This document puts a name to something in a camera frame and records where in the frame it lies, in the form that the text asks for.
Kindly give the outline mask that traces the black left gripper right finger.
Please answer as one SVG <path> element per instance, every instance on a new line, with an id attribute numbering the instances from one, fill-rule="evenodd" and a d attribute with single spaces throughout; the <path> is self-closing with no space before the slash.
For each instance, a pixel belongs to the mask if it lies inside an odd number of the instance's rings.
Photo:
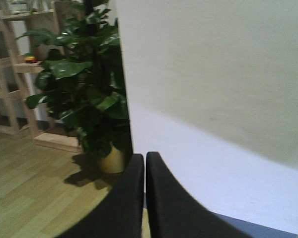
<path id="1" fill-rule="evenodd" d="M 247 238 L 196 201 L 158 152 L 146 155 L 146 200 L 153 238 Z"/>

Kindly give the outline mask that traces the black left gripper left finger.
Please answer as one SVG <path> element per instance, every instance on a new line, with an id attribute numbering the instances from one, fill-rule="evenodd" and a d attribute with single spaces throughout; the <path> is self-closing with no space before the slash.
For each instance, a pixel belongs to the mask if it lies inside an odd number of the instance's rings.
<path id="1" fill-rule="evenodd" d="M 140 238 L 144 207 L 144 158 L 132 155 L 105 198 L 59 238 Z"/>

